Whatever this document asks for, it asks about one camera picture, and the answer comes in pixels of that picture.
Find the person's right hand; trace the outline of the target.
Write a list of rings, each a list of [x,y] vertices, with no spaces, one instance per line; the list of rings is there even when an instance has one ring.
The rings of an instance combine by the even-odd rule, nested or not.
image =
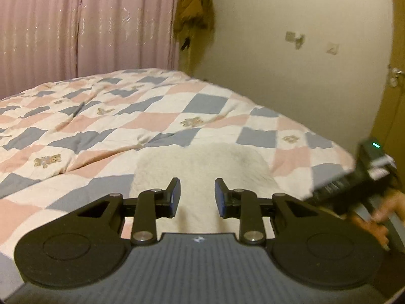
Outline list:
[[[389,231],[382,223],[386,222],[388,218],[395,213],[401,220],[401,225],[404,226],[404,207],[404,193],[397,189],[388,188],[380,206],[373,211],[369,221],[364,221],[356,214],[349,216],[349,221],[372,234],[380,245],[385,248],[389,245],[389,239],[387,237]]]

